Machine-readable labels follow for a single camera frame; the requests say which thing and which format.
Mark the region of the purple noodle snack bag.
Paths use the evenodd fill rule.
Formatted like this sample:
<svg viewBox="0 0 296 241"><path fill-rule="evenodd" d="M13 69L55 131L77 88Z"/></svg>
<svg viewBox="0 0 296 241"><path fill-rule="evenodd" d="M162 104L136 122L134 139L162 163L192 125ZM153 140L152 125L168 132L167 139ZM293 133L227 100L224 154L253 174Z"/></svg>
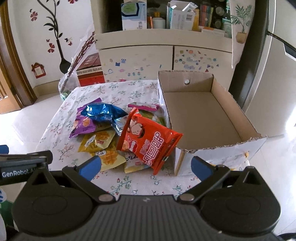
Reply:
<svg viewBox="0 0 296 241"><path fill-rule="evenodd" d="M100 102L101 102L101 98L97 98L88 104L100 103ZM94 120L81 114L83 109L85 109L88 104L85 104L77 108L76 117L72 126L72 131L69 135L69 139L75 138L78 135L95 132L98 129L97 123Z"/></svg>

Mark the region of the blue foil snack bag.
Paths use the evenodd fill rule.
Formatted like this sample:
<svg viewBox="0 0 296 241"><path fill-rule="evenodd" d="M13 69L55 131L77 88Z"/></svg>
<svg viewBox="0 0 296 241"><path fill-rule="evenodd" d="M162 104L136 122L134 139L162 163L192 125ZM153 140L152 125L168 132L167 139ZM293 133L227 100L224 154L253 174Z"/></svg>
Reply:
<svg viewBox="0 0 296 241"><path fill-rule="evenodd" d="M82 109L81 114L97 123L110 124L118 135L121 135L125 126L125 124L120 123L120 121L128 116L128 113L123 109L104 102L86 105L86 107Z"/></svg>

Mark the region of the red snack bag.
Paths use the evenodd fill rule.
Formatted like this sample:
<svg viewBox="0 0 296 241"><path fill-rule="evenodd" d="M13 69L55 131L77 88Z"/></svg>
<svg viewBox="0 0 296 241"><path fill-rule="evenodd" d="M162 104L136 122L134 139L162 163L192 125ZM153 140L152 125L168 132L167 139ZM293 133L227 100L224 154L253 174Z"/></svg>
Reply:
<svg viewBox="0 0 296 241"><path fill-rule="evenodd" d="M134 153L157 175L182 136L181 133L146 118L138 108L133 108L121 132L117 149Z"/></svg>

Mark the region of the white blue snack bag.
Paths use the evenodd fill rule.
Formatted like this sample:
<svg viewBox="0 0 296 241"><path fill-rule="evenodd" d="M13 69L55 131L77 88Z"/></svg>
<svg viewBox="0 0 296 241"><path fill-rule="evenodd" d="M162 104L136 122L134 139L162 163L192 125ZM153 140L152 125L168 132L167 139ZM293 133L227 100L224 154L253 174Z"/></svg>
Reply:
<svg viewBox="0 0 296 241"><path fill-rule="evenodd" d="M149 168L133 152L125 152L125 160L124 171L126 174Z"/></svg>

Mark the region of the yellow waffle snack bag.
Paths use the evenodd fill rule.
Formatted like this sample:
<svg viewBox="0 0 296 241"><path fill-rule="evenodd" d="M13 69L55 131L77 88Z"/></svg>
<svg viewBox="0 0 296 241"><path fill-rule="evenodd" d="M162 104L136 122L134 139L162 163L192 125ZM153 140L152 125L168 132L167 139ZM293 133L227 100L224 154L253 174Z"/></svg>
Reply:
<svg viewBox="0 0 296 241"><path fill-rule="evenodd" d="M125 157L116 149L116 141L112 141L106 149L91 152L90 155L100 157L101 172L116 168L126 162Z"/></svg>

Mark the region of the open cardboard box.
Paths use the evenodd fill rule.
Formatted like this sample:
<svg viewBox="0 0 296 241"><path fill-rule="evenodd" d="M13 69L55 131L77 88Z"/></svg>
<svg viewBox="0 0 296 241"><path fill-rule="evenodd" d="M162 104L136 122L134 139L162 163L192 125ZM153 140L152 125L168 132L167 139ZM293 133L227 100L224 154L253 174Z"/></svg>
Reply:
<svg viewBox="0 0 296 241"><path fill-rule="evenodd" d="M166 125L183 135L172 152L177 176L193 173L194 157L238 169L266 142L211 73L159 71L158 94Z"/></svg>

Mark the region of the pink green snack bag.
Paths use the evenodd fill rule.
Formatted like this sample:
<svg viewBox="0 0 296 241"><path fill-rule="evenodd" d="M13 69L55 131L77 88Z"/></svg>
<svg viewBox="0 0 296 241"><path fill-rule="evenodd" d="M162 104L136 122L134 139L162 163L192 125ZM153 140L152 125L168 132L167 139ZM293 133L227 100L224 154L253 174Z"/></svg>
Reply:
<svg viewBox="0 0 296 241"><path fill-rule="evenodd" d="M132 102L127 105L129 108L137 108L139 113L150 119L153 120L160 125L165 126L165 120L163 112L160 108L159 104L149 104L149 103L142 103L142 102Z"/></svg>

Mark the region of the clear plastic bag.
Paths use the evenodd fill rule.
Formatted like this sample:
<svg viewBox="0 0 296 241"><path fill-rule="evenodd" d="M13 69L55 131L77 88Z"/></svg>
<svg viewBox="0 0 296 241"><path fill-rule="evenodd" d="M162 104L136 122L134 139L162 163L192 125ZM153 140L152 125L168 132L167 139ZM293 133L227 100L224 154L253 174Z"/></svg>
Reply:
<svg viewBox="0 0 296 241"><path fill-rule="evenodd" d="M87 57L86 54L94 45L94 35L95 30L92 24L87 28L85 35L80 38L79 45L72 57L70 67L58 83L59 95L62 101L64 101L76 87L80 86L76 70L83 60L85 60Z"/></svg>

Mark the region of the red gift box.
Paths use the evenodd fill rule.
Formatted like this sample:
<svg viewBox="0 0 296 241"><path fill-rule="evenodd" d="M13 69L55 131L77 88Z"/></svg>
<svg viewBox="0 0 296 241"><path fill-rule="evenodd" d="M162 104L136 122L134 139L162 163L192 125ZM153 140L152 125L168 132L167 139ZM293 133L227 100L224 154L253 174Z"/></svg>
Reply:
<svg viewBox="0 0 296 241"><path fill-rule="evenodd" d="M88 55L76 70L80 86L105 83L99 53Z"/></svg>

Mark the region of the white refrigerator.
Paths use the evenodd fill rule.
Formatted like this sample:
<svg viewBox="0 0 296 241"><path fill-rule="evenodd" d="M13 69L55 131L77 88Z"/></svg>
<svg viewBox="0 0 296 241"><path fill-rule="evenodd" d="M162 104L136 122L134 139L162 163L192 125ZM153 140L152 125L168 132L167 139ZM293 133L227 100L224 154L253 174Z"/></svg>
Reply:
<svg viewBox="0 0 296 241"><path fill-rule="evenodd" d="M263 135L295 126L295 1L255 1L229 90Z"/></svg>

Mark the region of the cream storage cabinet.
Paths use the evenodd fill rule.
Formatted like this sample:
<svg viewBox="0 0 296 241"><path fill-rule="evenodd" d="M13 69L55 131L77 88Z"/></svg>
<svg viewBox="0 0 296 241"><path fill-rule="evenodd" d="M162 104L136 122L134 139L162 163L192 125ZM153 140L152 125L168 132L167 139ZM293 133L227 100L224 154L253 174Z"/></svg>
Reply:
<svg viewBox="0 0 296 241"><path fill-rule="evenodd" d="M95 46L106 82L152 80L161 70L188 70L212 73L229 88L234 72L231 39L170 29L107 32L107 6L115 5L91 1Z"/></svg>

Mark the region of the white round jar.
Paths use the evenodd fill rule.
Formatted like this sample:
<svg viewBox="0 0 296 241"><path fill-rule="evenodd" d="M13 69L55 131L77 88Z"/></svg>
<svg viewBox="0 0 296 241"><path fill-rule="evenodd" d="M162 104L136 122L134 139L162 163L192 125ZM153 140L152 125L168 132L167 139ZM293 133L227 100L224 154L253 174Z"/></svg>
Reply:
<svg viewBox="0 0 296 241"><path fill-rule="evenodd" d="M152 28L153 29L165 29L166 28L166 20L163 18L152 18Z"/></svg>

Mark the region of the white open paper box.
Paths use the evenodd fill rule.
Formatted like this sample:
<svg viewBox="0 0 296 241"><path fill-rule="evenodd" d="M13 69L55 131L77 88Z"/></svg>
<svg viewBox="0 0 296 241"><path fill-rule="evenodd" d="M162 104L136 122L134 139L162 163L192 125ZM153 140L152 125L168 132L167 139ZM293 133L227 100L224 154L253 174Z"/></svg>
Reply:
<svg viewBox="0 0 296 241"><path fill-rule="evenodd" d="M167 4L167 28L191 31L198 6L193 2L170 1Z"/></svg>

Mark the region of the colourful book stack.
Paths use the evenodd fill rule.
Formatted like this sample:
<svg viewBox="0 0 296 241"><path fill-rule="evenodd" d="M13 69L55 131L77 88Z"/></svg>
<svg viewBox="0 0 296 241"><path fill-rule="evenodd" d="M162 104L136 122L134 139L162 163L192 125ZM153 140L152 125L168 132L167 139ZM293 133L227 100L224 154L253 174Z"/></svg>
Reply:
<svg viewBox="0 0 296 241"><path fill-rule="evenodd" d="M210 27L212 22L214 8L203 2L199 8L199 25L202 27Z"/></svg>

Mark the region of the plant print cloth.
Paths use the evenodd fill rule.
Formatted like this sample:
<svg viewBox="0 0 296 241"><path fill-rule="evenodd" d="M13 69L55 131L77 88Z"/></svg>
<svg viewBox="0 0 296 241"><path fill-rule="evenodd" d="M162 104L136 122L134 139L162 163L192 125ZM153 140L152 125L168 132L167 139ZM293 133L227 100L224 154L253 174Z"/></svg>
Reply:
<svg viewBox="0 0 296 241"><path fill-rule="evenodd" d="M255 0L229 1L232 30L232 68L241 59L255 12Z"/></svg>

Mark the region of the blue white carton box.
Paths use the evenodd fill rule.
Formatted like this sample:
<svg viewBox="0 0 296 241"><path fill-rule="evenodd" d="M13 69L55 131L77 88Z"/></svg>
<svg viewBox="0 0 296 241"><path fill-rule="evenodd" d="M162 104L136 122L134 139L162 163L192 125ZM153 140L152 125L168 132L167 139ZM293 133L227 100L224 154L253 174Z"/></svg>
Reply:
<svg viewBox="0 0 296 241"><path fill-rule="evenodd" d="M145 1L128 1L121 4L122 28L142 30L147 28L147 3Z"/></svg>

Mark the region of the wooden door frame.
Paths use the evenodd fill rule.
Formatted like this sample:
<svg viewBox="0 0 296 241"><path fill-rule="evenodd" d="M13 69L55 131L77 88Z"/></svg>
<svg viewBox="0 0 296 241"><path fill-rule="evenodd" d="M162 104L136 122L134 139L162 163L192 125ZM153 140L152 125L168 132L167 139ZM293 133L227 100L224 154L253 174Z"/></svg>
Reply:
<svg viewBox="0 0 296 241"><path fill-rule="evenodd" d="M36 100L16 50L8 1L1 1L1 114L20 110Z"/></svg>

